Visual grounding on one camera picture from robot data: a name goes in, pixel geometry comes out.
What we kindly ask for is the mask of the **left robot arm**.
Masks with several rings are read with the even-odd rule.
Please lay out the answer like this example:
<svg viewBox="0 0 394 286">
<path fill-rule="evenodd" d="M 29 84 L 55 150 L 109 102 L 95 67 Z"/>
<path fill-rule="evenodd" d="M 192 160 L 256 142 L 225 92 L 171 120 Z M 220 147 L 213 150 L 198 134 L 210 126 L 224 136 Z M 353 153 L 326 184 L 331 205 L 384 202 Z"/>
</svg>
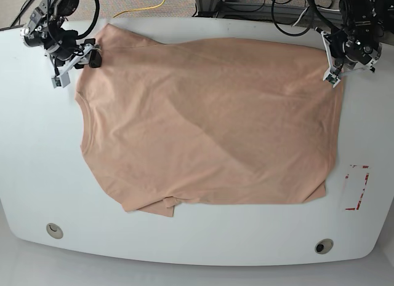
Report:
<svg viewBox="0 0 394 286">
<path fill-rule="evenodd" d="M 348 74 L 366 70 L 374 72 L 374 65 L 382 52 L 382 44 L 376 35 L 379 18 L 375 6 L 378 0 L 340 0 L 340 28 L 320 12 L 315 0 L 306 1 L 311 12 L 308 28 L 313 26 L 315 17 L 330 28 L 329 33 L 315 28 L 322 38 L 328 60 L 323 80 L 335 87 Z"/>
</svg>

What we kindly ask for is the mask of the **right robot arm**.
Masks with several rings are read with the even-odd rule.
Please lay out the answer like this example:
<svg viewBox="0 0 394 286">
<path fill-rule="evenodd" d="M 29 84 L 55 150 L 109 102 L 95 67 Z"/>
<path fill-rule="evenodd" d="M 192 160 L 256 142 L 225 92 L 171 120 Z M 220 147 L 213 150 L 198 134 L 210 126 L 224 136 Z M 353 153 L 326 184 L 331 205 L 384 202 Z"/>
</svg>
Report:
<svg viewBox="0 0 394 286">
<path fill-rule="evenodd" d="M 66 87 L 70 83 L 69 70 L 85 66 L 99 68 L 102 56 L 100 45 L 88 35 L 99 18 L 100 3 L 94 0 L 94 16 L 88 29 L 79 34 L 65 30 L 62 25 L 78 7 L 80 0 L 42 0 L 21 30 L 24 45 L 42 47 L 54 68 L 53 86 Z"/>
</svg>

